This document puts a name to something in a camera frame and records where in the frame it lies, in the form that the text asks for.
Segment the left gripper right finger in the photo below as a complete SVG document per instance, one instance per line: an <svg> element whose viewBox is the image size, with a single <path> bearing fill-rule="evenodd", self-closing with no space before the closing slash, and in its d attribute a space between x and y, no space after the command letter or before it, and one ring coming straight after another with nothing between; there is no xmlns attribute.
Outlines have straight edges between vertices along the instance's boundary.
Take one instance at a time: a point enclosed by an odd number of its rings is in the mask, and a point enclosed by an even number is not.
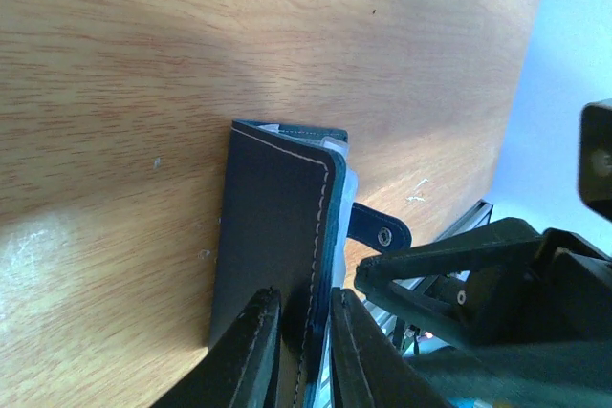
<svg viewBox="0 0 612 408"><path fill-rule="evenodd" d="M404 362L352 290L331 290L330 320L334 407L449 406Z"/></svg>

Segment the dark blue card holder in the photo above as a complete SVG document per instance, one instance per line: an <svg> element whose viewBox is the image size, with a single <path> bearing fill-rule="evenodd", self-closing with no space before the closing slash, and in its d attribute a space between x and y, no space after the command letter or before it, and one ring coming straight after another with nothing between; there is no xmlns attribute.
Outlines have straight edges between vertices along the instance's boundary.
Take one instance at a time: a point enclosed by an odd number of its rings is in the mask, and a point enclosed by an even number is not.
<svg viewBox="0 0 612 408"><path fill-rule="evenodd" d="M412 243L400 219L356 202L348 149L347 133L337 128L252 120L231 126L208 341L220 339L257 290L277 289L281 407L317 401L346 242L379 253Z"/></svg>

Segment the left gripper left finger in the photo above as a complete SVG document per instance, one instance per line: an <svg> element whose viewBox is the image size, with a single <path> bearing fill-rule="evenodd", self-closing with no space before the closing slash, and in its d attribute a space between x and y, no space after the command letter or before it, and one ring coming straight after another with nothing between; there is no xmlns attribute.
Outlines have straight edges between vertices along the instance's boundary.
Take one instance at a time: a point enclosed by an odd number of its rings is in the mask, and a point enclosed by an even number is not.
<svg viewBox="0 0 612 408"><path fill-rule="evenodd" d="M258 290L207 356L155 407L275 407L281 296Z"/></svg>

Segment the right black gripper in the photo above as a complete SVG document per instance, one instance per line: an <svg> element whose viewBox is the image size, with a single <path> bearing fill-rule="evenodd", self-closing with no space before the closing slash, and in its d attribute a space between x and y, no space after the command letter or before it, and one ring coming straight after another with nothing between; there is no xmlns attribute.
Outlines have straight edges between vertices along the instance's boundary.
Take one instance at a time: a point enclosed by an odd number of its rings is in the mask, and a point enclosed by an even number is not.
<svg viewBox="0 0 612 408"><path fill-rule="evenodd" d="M464 303L399 285L468 271ZM611 339L611 261L579 235L505 218L425 246L363 259L355 288L460 349Z"/></svg>

